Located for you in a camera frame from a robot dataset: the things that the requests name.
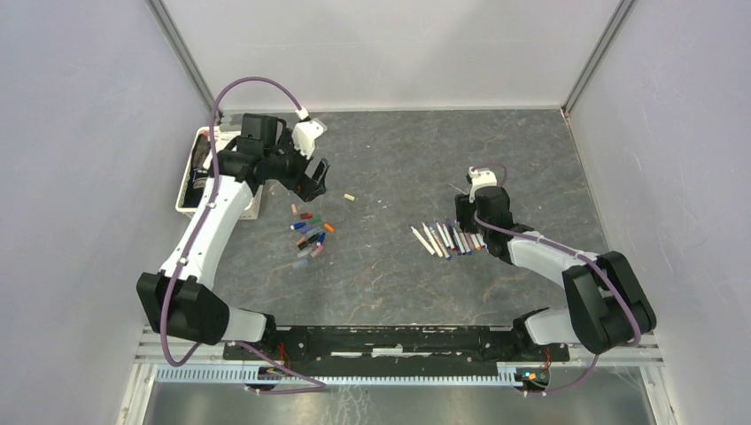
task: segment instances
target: small white object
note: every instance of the small white object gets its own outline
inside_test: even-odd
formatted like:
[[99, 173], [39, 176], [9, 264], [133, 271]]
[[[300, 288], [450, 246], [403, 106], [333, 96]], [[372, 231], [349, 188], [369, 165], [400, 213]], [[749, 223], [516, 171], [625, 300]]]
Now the small white object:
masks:
[[315, 139], [326, 131], [326, 125], [319, 120], [303, 121], [292, 129], [292, 141], [300, 155], [310, 159], [315, 151]]
[[433, 248], [430, 247], [430, 244], [428, 243], [428, 241], [426, 241], [425, 238], [422, 237], [422, 235], [420, 235], [420, 232], [417, 231], [416, 228], [413, 228], [412, 226], [410, 226], [410, 228], [412, 228], [412, 233], [414, 233], [414, 236], [417, 238], [417, 240], [420, 241], [420, 243], [422, 243], [422, 246], [424, 246], [425, 249], [428, 250], [430, 255], [435, 257], [437, 254], [435, 251], [433, 251]]
[[475, 202], [475, 192], [488, 186], [498, 186], [495, 173], [488, 168], [469, 168], [469, 178], [472, 179], [472, 187], [469, 189], [469, 202]]
[[441, 251], [440, 248], [438, 248], [438, 244], [433, 239], [433, 236], [430, 234], [430, 231], [428, 230], [428, 226], [426, 226], [425, 223], [422, 224], [422, 231], [425, 232], [425, 235], [428, 237], [428, 241], [430, 242], [430, 246], [433, 247], [433, 251], [435, 251], [439, 257], [443, 258], [444, 253]]

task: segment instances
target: colored marker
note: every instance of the colored marker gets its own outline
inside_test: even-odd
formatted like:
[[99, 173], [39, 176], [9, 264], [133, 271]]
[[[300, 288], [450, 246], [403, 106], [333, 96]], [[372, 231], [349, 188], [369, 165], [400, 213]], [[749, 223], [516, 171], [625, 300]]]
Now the colored marker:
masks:
[[420, 241], [420, 243], [422, 243], [422, 246], [424, 246], [425, 249], [428, 250], [430, 255], [432, 255], [433, 257], [436, 257], [437, 256], [436, 252], [433, 251], [433, 249], [430, 247], [430, 244], [428, 243], [428, 241], [426, 241], [425, 238], [422, 237], [422, 235], [420, 235], [420, 232], [418, 232], [417, 229], [413, 228], [412, 226], [410, 226], [410, 228], [412, 229], [412, 233], [414, 234], [414, 237], [416, 237], [417, 240]]
[[444, 253], [440, 248], [438, 248], [438, 244], [436, 243], [435, 239], [433, 239], [433, 236], [430, 235], [430, 231], [428, 230], [428, 226], [425, 225], [425, 222], [422, 223], [422, 231], [425, 232], [425, 237], [428, 238], [430, 246], [433, 247], [433, 251], [435, 251], [439, 257], [443, 258]]

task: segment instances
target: gray work surface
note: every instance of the gray work surface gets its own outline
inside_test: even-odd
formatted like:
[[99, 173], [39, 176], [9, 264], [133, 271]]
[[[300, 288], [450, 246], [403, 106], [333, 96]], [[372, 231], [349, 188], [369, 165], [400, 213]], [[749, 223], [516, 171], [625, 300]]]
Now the gray work surface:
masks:
[[[484, 251], [432, 258], [409, 228], [454, 216], [468, 168], [495, 161], [508, 166], [505, 186], [517, 222], [578, 249], [605, 249], [558, 111], [315, 118], [329, 128], [314, 154], [331, 164], [328, 192], [302, 204], [281, 183], [267, 184], [259, 219], [237, 223], [218, 267], [214, 291], [231, 305], [273, 314], [281, 325], [508, 324], [539, 307], [565, 306], [556, 284]], [[494, 170], [500, 180], [501, 169]], [[323, 254], [297, 270], [291, 264], [300, 235], [290, 230], [291, 204], [336, 228]]]
[[[551, 371], [554, 387], [582, 369]], [[162, 424], [649, 425], [638, 368], [599, 368], [575, 390], [523, 398], [508, 387], [330, 386], [326, 392], [256, 396], [240, 385], [155, 383], [143, 422]]]

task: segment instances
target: white wall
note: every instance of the white wall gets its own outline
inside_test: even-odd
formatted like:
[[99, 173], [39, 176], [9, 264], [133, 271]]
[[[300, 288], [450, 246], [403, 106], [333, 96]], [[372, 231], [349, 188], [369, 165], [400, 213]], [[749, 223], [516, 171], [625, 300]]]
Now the white wall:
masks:
[[[557, 107], [617, 0], [165, 0], [214, 94], [257, 74], [308, 109]], [[288, 111], [273, 88], [227, 109]]]
[[613, 248], [654, 304], [685, 424], [751, 404], [751, 3], [637, 2], [573, 111]]
[[0, 4], [0, 422], [113, 423], [207, 118], [142, 0]]

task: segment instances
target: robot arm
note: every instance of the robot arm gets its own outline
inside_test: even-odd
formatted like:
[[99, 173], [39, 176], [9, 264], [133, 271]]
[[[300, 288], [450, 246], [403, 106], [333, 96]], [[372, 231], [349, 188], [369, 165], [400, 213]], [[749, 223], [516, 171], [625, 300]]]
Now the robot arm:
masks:
[[[281, 121], [283, 130], [276, 133]], [[174, 287], [166, 332], [204, 344], [223, 340], [258, 342], [273, 334], [273, 316], [229, 307], [211, 291], [221, 253], [237, 219], [251, 201], [260, 184], [275, 179], [295, 192], [303, 201], [311, 201], [326, 192], [329, 162], [322, 159], [313, 176], [306, 169], [313, 159], [315, 139], [326, 131], [317, 120], [299, 122], [294, 130], [275, 117], [245, 114], [241, 135], [234, 141], [236, 151], [218, 152], [220, 185], [216, 201], [209, 204], [208, 194], [216, 180], [206, 180], [204, 195], [197, 212], [211, 208], [205, 221], [196, 213], [172, 255], [159, 273], [143, 273], [136, 289], [151, 328], [159, 332], [161, 306], [166, 286], [173, 277], [174, 265], [182, 264]], [[183, 248], [200, 226], [190, 254]]]
[[[580, 257], [586, 257], [605, 272], [626, 302], [642, 334], [654, 329], [656, 318], [652, 306], [623, 254], [611, 251], [599, 255], [558, 243], [541, 243], [544, 237], [540, 233], [529, 226], [514, 223], [508, 193], [497, 186], [493, 172], [470, 168], [468, 180], [472, 184], [469, 194], [455, 198], [461, 229], [482, 234], [488, 252], [494, 257], [513, 266], [528, 268], [557, 283], [566, 292], [569, 308], [546, 309], [520, 318], [523, 332], [532, 343], [578, 343], [590, 352], [600, 354], [634, 337], [623, 309], [602, 279]], [[506, 231], [480, 226], [479, 220]], [[570, 255], [571, 252], [578, 254], [577, 258]]]

